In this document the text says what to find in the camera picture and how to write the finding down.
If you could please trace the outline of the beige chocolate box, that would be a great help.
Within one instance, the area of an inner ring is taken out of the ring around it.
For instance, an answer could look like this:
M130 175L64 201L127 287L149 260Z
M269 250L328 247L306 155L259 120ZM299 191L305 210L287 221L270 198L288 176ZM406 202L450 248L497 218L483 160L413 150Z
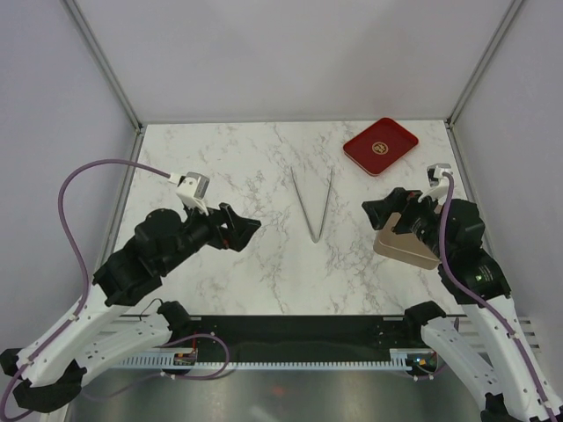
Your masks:
M440 260L435 254L420 242L394 246L376 240L373 250L376 254L385 258L394 259L401 263L426 270L436 269L440 263Z

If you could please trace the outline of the beige box lid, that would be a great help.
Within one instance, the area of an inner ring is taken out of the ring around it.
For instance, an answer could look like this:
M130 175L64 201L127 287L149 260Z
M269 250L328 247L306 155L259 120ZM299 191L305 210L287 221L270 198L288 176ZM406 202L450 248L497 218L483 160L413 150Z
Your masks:
M399 217L399 213L393 213L384 227L377 232L373 251L377 255L421 269L436 269L440 263L439 258L413 233L398 235L392 231Z

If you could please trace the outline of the steel tongs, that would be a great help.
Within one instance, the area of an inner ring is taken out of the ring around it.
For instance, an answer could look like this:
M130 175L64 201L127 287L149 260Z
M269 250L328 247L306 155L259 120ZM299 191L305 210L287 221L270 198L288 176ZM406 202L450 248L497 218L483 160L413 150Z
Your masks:
M324 233L333 195L334 168L325 177L307 176L295 166L289 167L291 185L310 240L318 244Z

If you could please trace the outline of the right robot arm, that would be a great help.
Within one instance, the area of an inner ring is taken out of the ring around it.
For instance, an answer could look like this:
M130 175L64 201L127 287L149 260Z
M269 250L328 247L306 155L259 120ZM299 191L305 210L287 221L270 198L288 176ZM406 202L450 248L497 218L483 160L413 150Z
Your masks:
M393 230L414 235L440 260L442 284L479 334L487 356L469 346L434 302L405 312L402 336L410 346L429 346L470 391L483 421L560 421L562 399L550 385L523 333L508 281L483 249L485 224L476 204L453 196L444 204L420 191L393 189L362 203L375 230L393 215Z

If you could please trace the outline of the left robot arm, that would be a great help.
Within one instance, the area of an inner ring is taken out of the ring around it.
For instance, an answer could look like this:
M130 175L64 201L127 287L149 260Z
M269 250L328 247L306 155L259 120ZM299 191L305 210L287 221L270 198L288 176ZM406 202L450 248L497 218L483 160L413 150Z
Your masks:
M260 226L258 220L237 215L227 203L206 214L193 209L186 219L167 208L149 213L125 246L94 273L88 297L76 310L69 310L34 344L2 352L2 370L11 377L5 396L13 397L26 413L50 413L128 356L155 346L184 346L194 327L177 301L163 302L156 314L129 329L103 339L97 336L202 247L242 251Z

